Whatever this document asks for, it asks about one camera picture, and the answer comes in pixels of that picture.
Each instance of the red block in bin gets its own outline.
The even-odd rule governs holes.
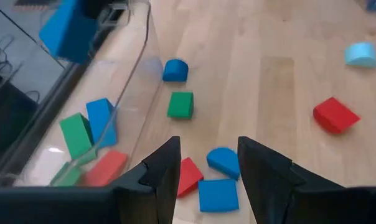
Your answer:
[[[198,181],[203,180],[203,174],[190,157],[181,161],[180,182],[177,197],[183,197],[198,187]]]
[[[332,134],[343,133],[360,118],[334,97],[316,106],[313,111],[315,120]]]
[[[127,154],[111,150],[84,175],[84,185],[101,187],[119,177],[127,161]]]

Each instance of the clear plastic bin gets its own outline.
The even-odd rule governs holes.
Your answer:
[[[88,65],[84,76],[59,111],[21,175],[16,177],[15,186],[57,186],[75,168],[82,172],[92,169],[109,150],[128,156],[134,152],[161,83],[162,63],[150,4],[132,2],[126,8],[127,13],[121,16],[119,22],[103,24],[105,28],[112,26],[113,30]],[[60,121],[76,113],[88,119],[86,103],[101,98],[107,98],[115,107],[106,128],[115,118],[118,142],[114,146],[101,148],[100,138],[88,152],[72,160]],[[127,160],[121,174],[128,168]]]

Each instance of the green cube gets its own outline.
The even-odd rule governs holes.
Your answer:
[[[167,116],[177,119],[191,119],[194,112],[194,94],[192,92],[174,92],[171,94]]]
[[[78,167],[72,167],[70,170],[66,171],[65,168],[60,169],[60,173],[57,174],[55,177],[58,176],[58,179],[54,181],[54,186],[56,187],[71,187],[76,185],[80,177],[82,176],[82,171]]]
[[[72,115],[59,124],[72,159],[77,159],[93,146],[90,123],[81,113]]]

